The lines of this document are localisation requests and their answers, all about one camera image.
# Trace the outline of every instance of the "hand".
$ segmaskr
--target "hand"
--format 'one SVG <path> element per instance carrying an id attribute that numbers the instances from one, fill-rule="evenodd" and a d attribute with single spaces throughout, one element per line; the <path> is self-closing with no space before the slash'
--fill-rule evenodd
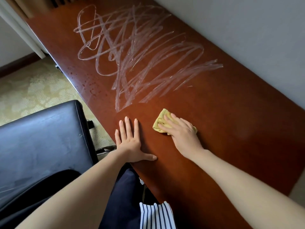
<path id="1" fill-rule="evenodd" d="M 146 154 L 141 151 L 141 141 L 139 133 L 139 122 L 135 119 L 134 136 L 128 117 L 125 117 L 126 132 L 122 120 L 119 122 L 121 139 L 119 130 L 115 131 L 116 148 L 126 156 L 126 162 L 138 162 L 141 160 L 154 161 L 157 157 L 153 154 Z"/>
<path id="2" fill-rule="evenodd" d="M 177 150 L 184 157 L 192 160 L 196 154 L 204 151 L 193 129 L 193 125 L 185 119 L 178 118 L 173 113 L 171 113 L 171 116 L 177 123 L 171 121 L 166 115 L 164 115 L 164 119 L 172 128 L 167 128 L 162 124 L 158 124 L 158 126 L 160 129 L 171 134 Z"/>

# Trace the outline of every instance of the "right hand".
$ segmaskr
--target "right hand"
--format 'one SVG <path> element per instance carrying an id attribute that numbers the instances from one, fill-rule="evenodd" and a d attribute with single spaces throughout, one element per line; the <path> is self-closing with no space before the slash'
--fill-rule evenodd
<path id="1" fill-rule="evenodd" d="M 192 160 L 196 157 L 196 154 L 204 151 L 193 129 L 193 125 L 185 119 L 178 118 L 173 113 L 171 113 L 171 116 L 177 123 L 171 121 L 166 115 L 164 116 L 164 119 L 172 128 L 167 128 L 162 124 L 158 124 L 158 126 L 160 129 L 171 134 L 177 150 L 184 157 Z"/>

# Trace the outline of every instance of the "finger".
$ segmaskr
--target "finger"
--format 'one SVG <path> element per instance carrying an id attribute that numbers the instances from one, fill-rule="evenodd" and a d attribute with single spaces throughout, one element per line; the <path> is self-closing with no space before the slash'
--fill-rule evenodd
<path id="1" fill-rule="evenodd" d="M 157 159 L 158 159 L 157 156 L 155 156 L 153 154 L 145 154 L 145 153 L 143 153 L 143 160 L 155 161 Z"/>
<path id="2" fill-rule="evenodd" d="M 172 118 L 178 122 L 182 127 L 187 127 L 186 123 L 184 123 L 179 117 L 177 117 L 174 113 L 171 113 Z"/>
<path id="3" fill-rule="evenodd" d="M 119 133 L 119 130 L 115 130 L 115 143 L 116 143 L 116 146 L 119 146 L 121 144 L 121 139 L 120 139 L 120 133 Z"/>
<path id="4" fill-rule="evenodd" d="M 124 123 L 122 120 L 120 120 L 119 126 L 120 126 L 120 132 L 121 132 L 121 139 L 122 139 L 122 141 L 125 141 L 127 139 L 127 136 L 126 136 L 126 132 L 125 132 Z"/>
<path id="5" fill-rule="evenodd" d="M 160 129 L 162 129 L 163 131 L 169 133 L 170 135 L 172 135 L 175 132 L 175 130 L 173 128 L 165 127 L 162 124 L 158 124 L 158 126 L 159 126 Z"/>
<path id="6" fill-rule="evenodd" d="M 180 118 L 190 129 L 193 129 L 193 125 L 185 119 Z"/>
<path id="7" fill-rule="evenodd" d="M 134 138 L 140 140 L 139 122 L 138 122 L 137 119 L 135 119 L 135 132 L 134 132 Z"/>
<path id="8" fill-rule="evenodd" d="M 127 138 L 132 138 L 132 128 L 130 126 L 130 120 L 128 119 L 128 117 L 125 117 L 125 124 L 126 124 L 126 134 L 127 134 Z"/>
<path id="9" fill-rule="evenodd" d="M 169 118 L 167 117 L 167 115 L 164 115 L 164 119 L 166 120 L 166 122 L 167 122 L 170 126 L 172 126 L 172 128 L 177 128 L 178 124 L 176 124 L 176 123 L 173 122 L 171 119 L 169 119 Z"/>

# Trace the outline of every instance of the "baseboard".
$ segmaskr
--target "baseboard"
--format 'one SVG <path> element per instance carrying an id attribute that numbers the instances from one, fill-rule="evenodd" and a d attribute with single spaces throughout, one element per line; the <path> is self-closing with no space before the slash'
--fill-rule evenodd
<path id="1" fill-rule="evenodd" d="M 24 56 L 18 60 L 15 60 L 7 65 L 0 67 L 0 78 L 6 76 L 14 71 L 17 71 L 31 63 L 40 60 L 40 57 L 36 53 L 31 53 L 27 56 Z"/>

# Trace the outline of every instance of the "desk surface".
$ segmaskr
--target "desk surface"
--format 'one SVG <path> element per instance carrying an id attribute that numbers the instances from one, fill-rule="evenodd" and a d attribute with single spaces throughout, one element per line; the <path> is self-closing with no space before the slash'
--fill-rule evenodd
<path id="1" fill-rule="evenodd" d="M 159 159 L 134 168 L 177 224 L 250 227 L 152 129 L 163 108 L 193 123 L 205 148 L 284 194 L 303 171 L 304 110 L 152 0 L 77 1 L 28 24 L 113 139 L 120 119 L 139 119 L 142 149 Z"/>

